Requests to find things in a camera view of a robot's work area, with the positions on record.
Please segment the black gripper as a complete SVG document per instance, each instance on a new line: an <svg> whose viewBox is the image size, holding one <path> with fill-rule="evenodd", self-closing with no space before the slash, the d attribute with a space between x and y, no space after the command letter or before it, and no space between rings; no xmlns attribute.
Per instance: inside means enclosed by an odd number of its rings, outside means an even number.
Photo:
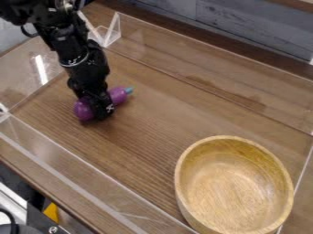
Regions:
<svg viewBox="0 0 313 234"><path fill-rule="evenodd" d="M90 104L94 117L105 120L113 115L116 106L107 92L110 67L102 47L91 39L82 43L74 39L61 42L59 61L70 77L69 88L79 98L93 95Z"/></svg>

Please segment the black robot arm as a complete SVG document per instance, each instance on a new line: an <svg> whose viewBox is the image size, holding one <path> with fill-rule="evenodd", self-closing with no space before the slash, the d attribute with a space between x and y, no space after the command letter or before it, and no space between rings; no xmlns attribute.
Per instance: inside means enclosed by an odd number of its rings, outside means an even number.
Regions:
<svg viewBox="0 0 313 234"><path fill-rule="evenodd" d="M106 53L98 42L89 38L90 29L79 10L94 0L0 0L0 18L26 29L33 24L37 34L58 54L69 74L67 86L87 102L93 117L105 120L116 111L107 91L110 74Z"/></svg>

